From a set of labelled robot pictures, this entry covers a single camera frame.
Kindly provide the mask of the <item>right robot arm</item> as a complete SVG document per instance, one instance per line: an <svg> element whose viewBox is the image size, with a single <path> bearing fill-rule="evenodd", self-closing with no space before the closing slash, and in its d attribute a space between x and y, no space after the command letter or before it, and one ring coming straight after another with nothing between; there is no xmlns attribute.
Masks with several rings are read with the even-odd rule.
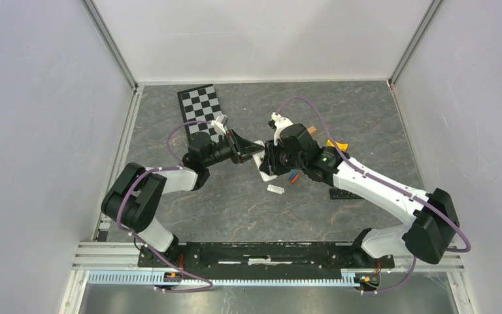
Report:
<svg viewBox="0 0 502 314"><path fill-rule="evenodd" d="M353 262L370 266L382 256L411 254L428 264L438 264L457 234L460 224L451 195L411 188L371 171L335 147L320 147L302 124L286 118L269 123L274 138L265 143L259 170L281 176L293 170L332 188L347 190L377 205L401 225L367 230L351 250Z"/></svg>

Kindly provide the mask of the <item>white battery cover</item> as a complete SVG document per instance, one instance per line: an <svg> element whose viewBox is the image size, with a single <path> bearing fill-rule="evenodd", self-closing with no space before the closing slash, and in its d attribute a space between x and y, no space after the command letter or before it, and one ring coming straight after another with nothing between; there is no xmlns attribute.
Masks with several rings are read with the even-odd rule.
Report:
<svg viewBox="0 0 502 314"><path fill-rule="evenodd" d="M285 189L284 188L279 187L279 186L275 186L275 185L272 185L272 184L269 184L267 186L267 191L275 193L275 194L280 194L280 195L282 195L283 193L285 193Z"/></svg>

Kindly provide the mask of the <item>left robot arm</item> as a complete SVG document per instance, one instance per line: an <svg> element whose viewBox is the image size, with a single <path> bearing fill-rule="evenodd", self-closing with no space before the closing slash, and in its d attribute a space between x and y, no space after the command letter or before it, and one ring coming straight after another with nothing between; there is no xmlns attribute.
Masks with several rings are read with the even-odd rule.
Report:
<svg viewBox="0 0 502 314"><path fill-rule="evenodd" d="M178 239L156 218L161 197L199 190L210 177L210 166L226 160L242 164L263 151L263 145L243 139L233 130L217 142L208 133L198 132L190 137L179 166L127 164L101 202L101 212L154 248L154 258L162 266L172 266L179 258Z"/></svg>

